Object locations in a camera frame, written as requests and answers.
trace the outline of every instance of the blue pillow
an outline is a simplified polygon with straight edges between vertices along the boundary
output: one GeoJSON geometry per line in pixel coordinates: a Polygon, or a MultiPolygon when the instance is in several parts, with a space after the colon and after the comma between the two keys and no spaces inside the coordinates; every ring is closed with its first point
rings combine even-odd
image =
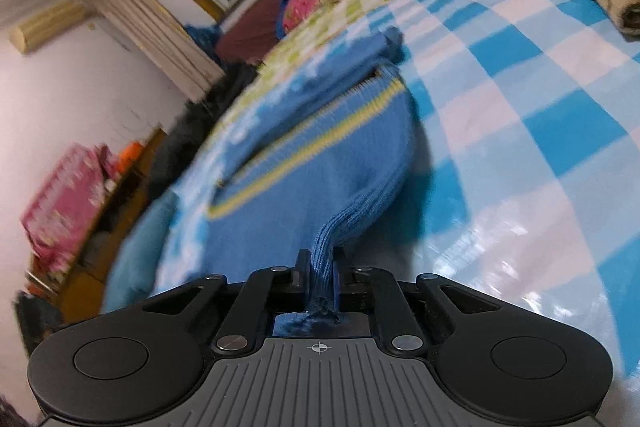
{"type": "Polygon", "coordinates": [[[175,193],[166,190],[129,232],[111,267],[100,313],[125,308],[150,295],[177,201],[175,193]]]}

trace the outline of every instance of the silver bolt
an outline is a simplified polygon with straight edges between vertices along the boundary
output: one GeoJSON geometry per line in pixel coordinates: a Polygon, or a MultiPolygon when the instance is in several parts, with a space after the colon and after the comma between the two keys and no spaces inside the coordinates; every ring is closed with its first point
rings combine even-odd
{"type": "Polygon", "coordinates": [[[223,351],[237,351],[245,348],[248,344],[249,342],[242,335],[227,335],[220,337],[216,342],[216,346],[223,351]]]}
{"type": "Polygon", "coordinates": [[[415,335],[399,335],[391,341],[391,345],[400,351],[415,351],[422,347],[422,339],[415,335]]]}

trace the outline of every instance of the ribbed surface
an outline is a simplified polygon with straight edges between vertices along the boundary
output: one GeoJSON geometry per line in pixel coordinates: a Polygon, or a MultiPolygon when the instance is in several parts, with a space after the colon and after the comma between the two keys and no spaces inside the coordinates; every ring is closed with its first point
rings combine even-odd
{"type": "MultiPolygon", "coordinates": [[[[590,419],[575,427],[594,427],[590,419]]],[[[44,427],[63,427],[49,420],[44,427]]],[[[183,404],[138,427],[498,427],[453,402],[418,360],[373,339],[267,339],[214,364],[183,404]]]]}

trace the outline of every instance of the yellow stripe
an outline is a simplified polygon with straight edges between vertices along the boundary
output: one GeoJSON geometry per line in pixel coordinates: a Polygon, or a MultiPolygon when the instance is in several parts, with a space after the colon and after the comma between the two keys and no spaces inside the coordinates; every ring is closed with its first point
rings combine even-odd
{"type": "Polygon", "coordinates": [[[232,196],[219,205],[212,206],[208,213],[209,219],[220,219],[220,217],[224,217],[233,212],[248,200],[268,190],[268,188],[283,179],[293,169],[305,164],[314,156],[317,156],[322,151],[343,140],[356,131],[356,129],[362,127],[365,123],[379,115],[388,107],[393,97],[403,91],[404,85],[402,82],[396,78],[393,79],[391,84],[383,92],[358,112],[355,112],[349,118],[341,121],[336,127],[330,129],[322,134],[322,136],[319,136],[318,139],[297,151],[293,156],[277,165],[272,171],[267,172],[267,174],[251,183],[235,196],[232,196]]]}

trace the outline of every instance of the curtain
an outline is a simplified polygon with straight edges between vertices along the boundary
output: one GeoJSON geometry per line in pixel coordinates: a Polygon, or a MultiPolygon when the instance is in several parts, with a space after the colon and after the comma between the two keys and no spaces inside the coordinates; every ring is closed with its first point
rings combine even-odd
{"type": "Polygon", "coordinates": [[[223,75],[157,0],[84,0],[140,49],[189,99],[203,97],[223,75]]]}

